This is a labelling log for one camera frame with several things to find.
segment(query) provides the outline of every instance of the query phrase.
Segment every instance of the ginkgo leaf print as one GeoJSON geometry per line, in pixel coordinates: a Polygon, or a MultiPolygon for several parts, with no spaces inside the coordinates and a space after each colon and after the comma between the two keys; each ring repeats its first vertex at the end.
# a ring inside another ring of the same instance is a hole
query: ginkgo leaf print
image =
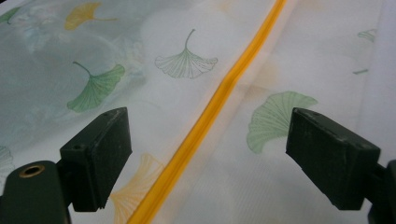
{"type": "Polygon", "coordinates": [[[148,153],[141,156],[134,177],[122,189],[110,195],[115,206],[114,223],[126,223],[162,170],[163,165],[154,157],[148,153]]]}
{"type": "Polygon", "coordinates": [[[67,103],[67,108],[78,113],[87,109],[92,109],[103,102],[103,100],[116,88],[120,78],[124,75],[125,69],[117,64],[108,72],[98,76],[93,76],[82,64],[73,62],[84,69],[90,78],[82,93],[74,100],[67,103]]]}
{"type": "Polygon", "coordinates": [[[286,91],[268,97],[257,108],[248,125],[247,144],[254,153],[261,153],[268,141],[287,136],[289,132],[291,110],[294,107],[308,108],[317,104],[312,97],[295,91],[286,91]]]}
{"type": "Polygon", "coordinates": [[[6,183],[7,176],[15,169],[13,158],[7,147],[0,146],[0,187],[6,183]]]}
{"type": "Polygon", "coordinates": [[[95,10],[101,3],[84,3],[75,7],[66,18],[64,29],[75,30],[85,21],[115,21],[116,19],[97,19],[94,17],[95,10]]]}
{"type": "Polygon", "coordinates": [[[184,50],[173,56],[157,57],[155,65],[171,77],[196,78],[203,73],[209,72],[218,62],[217,58],[205,59],[192,53],[187,48],[187,43],[195,30],[192,30],[184,44],[184,50]]]}
{"type": "Polygon", "coordinates": [[[14,7],[5,14],[0,16],[0,23],[2,22],[7,22],[7,24],[11,24],[10,20],[11,18],[17,13],[17,11],[20,10],[20,7],[14,7]]]}
{"type": "Polygon", "coordinates": [[[368,30],[368,31],[362,31],[358,33],[358,37],[365,38],[367,40],[370,40],[372,43],[375,41],[375,33],[376,29],[368,30]]]}

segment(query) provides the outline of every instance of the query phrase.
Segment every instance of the zipper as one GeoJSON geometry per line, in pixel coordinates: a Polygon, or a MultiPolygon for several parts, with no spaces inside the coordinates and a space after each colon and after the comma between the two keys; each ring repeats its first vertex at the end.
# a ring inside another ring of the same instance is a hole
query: zipper
{"type": "Polygon", "coordinates": [[[195,151],[204,140],[207,132],[216,120],[216,117],[226,103],[239,78],[244,74],[248,66],[254,60],[268,35],[271,33],[285,4],[286,0],[276,0],[259,31],[238,61],[234,64],[233,68],[221,81],[204,112],[195,122],[189,134],[181,143],[173,158],[163,169],[163,172],[152,185],[145,198],[137,206],[136,210],[129,218],[127,222],[128,224],[150,223],[150,221],[155,217],[166,197],[172,191],[174,185],[183,174],[183,171],[189,164],[195,151]]]}

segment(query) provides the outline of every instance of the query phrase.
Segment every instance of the green ginkgo leaf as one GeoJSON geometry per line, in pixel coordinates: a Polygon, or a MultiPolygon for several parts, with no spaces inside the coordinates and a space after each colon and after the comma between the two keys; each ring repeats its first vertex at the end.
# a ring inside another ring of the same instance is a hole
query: green ginkgo leaf
{"type": "Polygon", "coordinates": [[[171,77],[196,78],[212,70],[218,62],[217,58],[201,58],[187,49],[187,43],[194,31],[192,30],[187,37],[184,50],[181,53],[166,58],[160,56],[155,59],[155,65],[165,74],[171,77]]]}
{"type": "Polygon", "coordinates": [[[0,16],[0,23],[2,22],[7,22],[8,24],[11,24],[9,22],[9,20],[11,20],[12,16],[15,15],[15,13],[17,13],[17,11],[20,10],[20,7],[14,7],[11,10],[9,10],[8,12],[6,12],[5,14],[0,16]]]}
{"type": "Polygon", "coordinates": [[[76,99],[67,103],[67,108],[78,113],[99,106],[99,104],[114,91],[117,83],[120,82],[120,78],[125,73],[125,68],[117,64],[110,71],[98,76],[93,76],[90,71],[80,63],[73,63],[83,68],[87,71],[88,75],[90,75],[90,79],[82,93],[76,99]]]}
{"type": "Polygon", "coordinates": [[[290,126],[291,110],[294,107],[308,108],[317,104],[312,97],[295,91],[286,91],[268,97],[257,108],[248,125],[247,144],[254,153],[261,153],[268,141],[287,136],[290,126]]]}

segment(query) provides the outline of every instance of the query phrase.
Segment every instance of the yellow ginkgo leaf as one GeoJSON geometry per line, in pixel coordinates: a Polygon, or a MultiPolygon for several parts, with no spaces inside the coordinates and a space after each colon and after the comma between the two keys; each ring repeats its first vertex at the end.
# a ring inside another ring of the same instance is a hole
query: yellow ginkgo leaf
{"type": "Polygon", "coordinates": [[[116,19],[97,19],[94,17],[95,10],[101,5],[101,3],[84,3],[75,8],[67,16],[64,24],[64,29],[75,30],[84,21],[115,21],[116,19]]]}
{"type": "Polygon", "coordinates": [[[163,164],[145,153],[134,177],[122,189],[110,195],[115,207],[115,224],[124,224],[140,204],[163,170],[163,164]]]}

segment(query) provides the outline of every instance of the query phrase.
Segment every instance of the yellow zipper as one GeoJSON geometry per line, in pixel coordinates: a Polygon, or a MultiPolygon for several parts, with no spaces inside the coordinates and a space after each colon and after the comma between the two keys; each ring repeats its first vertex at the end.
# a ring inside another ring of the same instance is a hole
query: yellow zipper
{"type": "Polygon", "coordinates": [[[172,191],[179,177],[183,174],[183,171],[190,162],[193,154],[204,140],[204,137],[215,121],[217,115],[233,91],[233,87],[260,51],[260,48],[271,33],[271,30],[276,23],[276,19],[285,4],[286,0],[276,0],[258,33],[254,36],[253,40],[250,42],[233,68],[229,71],[227,76],[222,80],[201,117],[196,121],[172,160],[170,160],[167,166],[163,169],[163,172],[148,191],[146,197],[129,218],[129,224],[149,223],[154,218],[166,197],[172,191]]]}

